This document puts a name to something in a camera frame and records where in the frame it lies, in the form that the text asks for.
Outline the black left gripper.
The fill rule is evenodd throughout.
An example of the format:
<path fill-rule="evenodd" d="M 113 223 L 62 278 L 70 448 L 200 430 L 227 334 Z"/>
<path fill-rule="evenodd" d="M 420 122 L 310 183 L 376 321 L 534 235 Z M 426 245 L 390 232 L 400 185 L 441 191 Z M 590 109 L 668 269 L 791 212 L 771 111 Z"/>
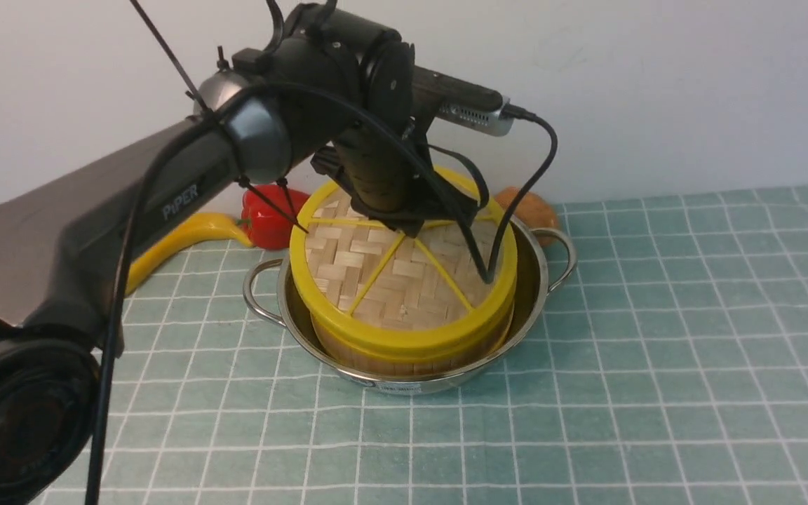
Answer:
<path fill-rule="evenodd" d="M 455 221 L 447 201 L 462 211 L 468 224 L 480 211 L 479 198 L 433 169 L 447 191 L 440 197 L 398 148 L 371 130 L 347 129 L 331 146 L 316 151 L 311 166 L 349 195 L 356 213 L 405 236 L 415 237 L 427 221 Z"/>

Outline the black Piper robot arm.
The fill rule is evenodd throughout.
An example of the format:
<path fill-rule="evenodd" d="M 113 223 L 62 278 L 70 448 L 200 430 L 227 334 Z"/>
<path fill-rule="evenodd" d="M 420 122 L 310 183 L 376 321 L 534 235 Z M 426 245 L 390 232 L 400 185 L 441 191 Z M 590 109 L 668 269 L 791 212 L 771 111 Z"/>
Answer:
<path fill-rule="evenodd" d="M 426 132 L 453 106 L 497 111 L 500 93 L 418 67 L 400 33 L 333 1 L 269 9 L 269 45 L 219 58 L 188 118 L 0 204 L 0 504 L 32 501 L 88 440 L 97 503 L 128 268 L 231 183 L 311 158 L 357 212 L 410 236 L 468 228 L 487 203 L 435 173 Z"/>

